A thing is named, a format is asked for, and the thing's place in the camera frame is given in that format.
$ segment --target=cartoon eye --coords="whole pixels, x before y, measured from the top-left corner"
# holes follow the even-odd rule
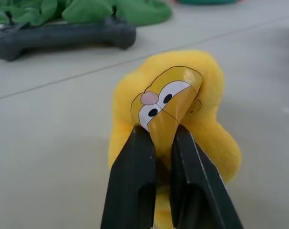
[[[167,84],[159,94],[159,100],[157,105],[163,109],[166,104],[178,93],[182,90],[190,87],[191,85],[184,81],[174,81]]]
[[[144,105],[139,111],[140,125],[149,131],[148,123],[161,111],[157,104]]]

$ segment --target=pink nose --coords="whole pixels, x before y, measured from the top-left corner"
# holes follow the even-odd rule
[[[153,105],[158,102],[158,95],[153,92],[146,92],[141,96],[141,103],[143,105]]]

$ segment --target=cartoon face sticker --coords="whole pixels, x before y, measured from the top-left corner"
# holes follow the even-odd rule
[[[172,67],[157,76],[131,106],[132,118],[145,128],[154,141],[173,141],[176,129],[193,107],[202,84],[197,71]]]

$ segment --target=teal object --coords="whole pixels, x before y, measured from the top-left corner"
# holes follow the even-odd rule
[[[185,4],[226,4],[226,3],[235,3],[238,0],[178,0],[180,3]]]

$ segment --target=plush toy head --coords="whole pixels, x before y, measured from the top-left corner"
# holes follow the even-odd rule
[[[124,77],[114,92],[109,164],[132,128],[141,125],[150,133],[157,160],[169,171],[176,129],[182,124],[229,181],[241,156],[234,139],[216,121],[223,88],[222,70],[205,52],[175,51],[150,57]],[[168,201],[168,194],[163,198]]]
[[[178,124],[207,111],[215,114],[223,86],[220,68],[206,53],[162,53],[119,83],[114,112],[131,125],[148,130],[163,154],[171,148]]]

